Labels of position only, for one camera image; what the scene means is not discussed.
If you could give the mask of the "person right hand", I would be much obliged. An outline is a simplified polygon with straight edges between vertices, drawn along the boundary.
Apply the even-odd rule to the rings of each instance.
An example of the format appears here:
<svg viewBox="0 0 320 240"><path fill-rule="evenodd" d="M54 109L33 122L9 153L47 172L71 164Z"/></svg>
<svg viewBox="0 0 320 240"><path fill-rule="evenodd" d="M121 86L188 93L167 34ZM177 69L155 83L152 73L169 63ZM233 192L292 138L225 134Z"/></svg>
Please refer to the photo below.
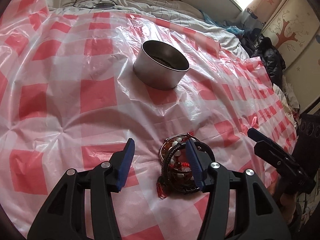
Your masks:
<svg viewBox="0 0 320 240"><path fill-rule="evenodd" d="M298 194L299 190L287 180L280 178L276 182L273 198L287 225L293 220Z"/></svg>

